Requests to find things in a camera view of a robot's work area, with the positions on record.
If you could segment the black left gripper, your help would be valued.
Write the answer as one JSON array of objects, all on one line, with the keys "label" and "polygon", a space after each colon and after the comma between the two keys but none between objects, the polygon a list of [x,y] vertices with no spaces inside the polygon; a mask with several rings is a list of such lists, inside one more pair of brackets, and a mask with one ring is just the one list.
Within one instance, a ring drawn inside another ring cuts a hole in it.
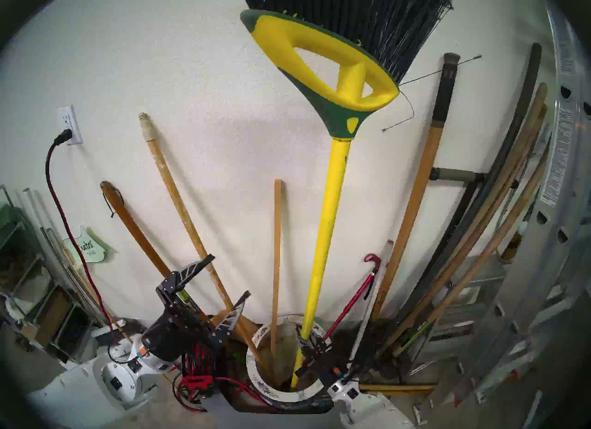
[{"label": "black left gripper", "polygon": [[214,259],[215,256],[208,254],[180,272],[172,272],[156,288],[164,311],[147,328],[141,342],[148,352],[159,359],[177,359],[182,355],[197,359],[197,349],[215,357],[236,328],[251,296],[250,291],[246,290],[242,294],[216,326],[205,319],[205,315],[190,296],[181,295],[185,286]]}]

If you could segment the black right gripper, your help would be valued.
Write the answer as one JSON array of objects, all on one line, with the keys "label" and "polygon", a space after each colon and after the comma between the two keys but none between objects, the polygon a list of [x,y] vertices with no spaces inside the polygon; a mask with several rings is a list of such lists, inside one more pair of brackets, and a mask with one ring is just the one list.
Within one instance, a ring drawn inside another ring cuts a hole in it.
[{"label": "black right gripper", "polygon": [[340,349],[332,345],[330,339],[325,340],[321,334],[309,333],[303,336],[303,327],[298,326],[298,342],[304,362],[297,366],[295,375],[303,378],[309,373],[320,382],[336,382],[347,373],[347,359]]}]

